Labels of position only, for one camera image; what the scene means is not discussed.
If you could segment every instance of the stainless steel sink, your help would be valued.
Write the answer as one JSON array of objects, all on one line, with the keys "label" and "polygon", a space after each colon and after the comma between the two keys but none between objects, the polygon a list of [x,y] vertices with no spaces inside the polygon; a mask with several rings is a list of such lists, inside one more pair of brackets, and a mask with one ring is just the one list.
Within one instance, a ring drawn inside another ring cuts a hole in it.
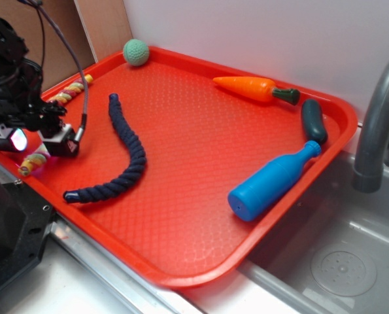
[{"label": "stainless steel sink", "polygon": [[341,153],[241,266],[301,313],[389,313],[389,169],[364,194],[353,161]]}]

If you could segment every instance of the gray faucet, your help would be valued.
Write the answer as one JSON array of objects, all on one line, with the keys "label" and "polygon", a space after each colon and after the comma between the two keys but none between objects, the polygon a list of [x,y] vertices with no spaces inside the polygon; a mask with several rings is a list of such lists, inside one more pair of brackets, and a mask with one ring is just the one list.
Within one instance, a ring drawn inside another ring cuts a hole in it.
[{"label": "gray faucet", "polygon": [[354,162],[353,187],[365,193],[377,191],[381,186],[383,163],[389,166],[389,63],[364,118]]}]

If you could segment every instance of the gray cable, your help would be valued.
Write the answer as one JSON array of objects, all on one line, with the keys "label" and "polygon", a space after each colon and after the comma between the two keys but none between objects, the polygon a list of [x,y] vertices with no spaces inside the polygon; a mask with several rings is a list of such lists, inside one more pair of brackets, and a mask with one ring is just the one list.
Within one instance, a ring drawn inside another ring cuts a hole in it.
[{"label": "gray cable", "polygon": [[84,85],[84,107],[82,110],[82,121],[81,125],[76,133],[75,141],[80,141],[82,135],[84,134],[85,126],[86,126],[86,115],[88,112],[88,83],[85,79],[84,71],[82,70],[81,64],[79,63],[78,57],[74,53],[71,45],[66,40],[65,36],[63,36],[63,33],[61,32],[58,25],[51,19],[51,17],[47,14],[47,12],[42,8],[41,1],[36,2],[35,0],[28,0],[30,5],[34,6],[36,9],[38,9],[42,15],[46,18],[46,20],[49,22],[49,24],[52,26],[56,34],[58,34],[58,37],[61,39],[65,47],[68,49],[69,53],[71,54],[72,58],[74,59],[74,62],[76,64],[76,67],[78,68],[78,71],[80,73],[81,79],[82,79],[82,85]]}]

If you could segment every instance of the toy carrot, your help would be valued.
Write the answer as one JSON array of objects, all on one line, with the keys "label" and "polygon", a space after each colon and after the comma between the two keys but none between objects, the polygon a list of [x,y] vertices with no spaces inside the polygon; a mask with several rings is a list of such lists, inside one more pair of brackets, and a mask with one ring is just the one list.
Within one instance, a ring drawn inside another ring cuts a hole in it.
[{"label": "toy carrot", "polygon": [[239,95],[258,101],[271,101],[275,98],[296,105],[300,98],[300,92],[294,88],[277,88],[274,81],[263,77],[215,77],[217,85],[235,92]]}]

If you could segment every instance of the green crochet ball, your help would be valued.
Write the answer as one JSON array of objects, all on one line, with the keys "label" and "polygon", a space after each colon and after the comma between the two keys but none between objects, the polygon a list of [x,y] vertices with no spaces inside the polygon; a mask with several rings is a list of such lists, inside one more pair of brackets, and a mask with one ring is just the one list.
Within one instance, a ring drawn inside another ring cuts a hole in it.
[{"label": "green crochet ball", "polygon": [[148,61],[149,47],[138,39],[131,39],[124,45],[123,55],[129,64],[139,67]]}]

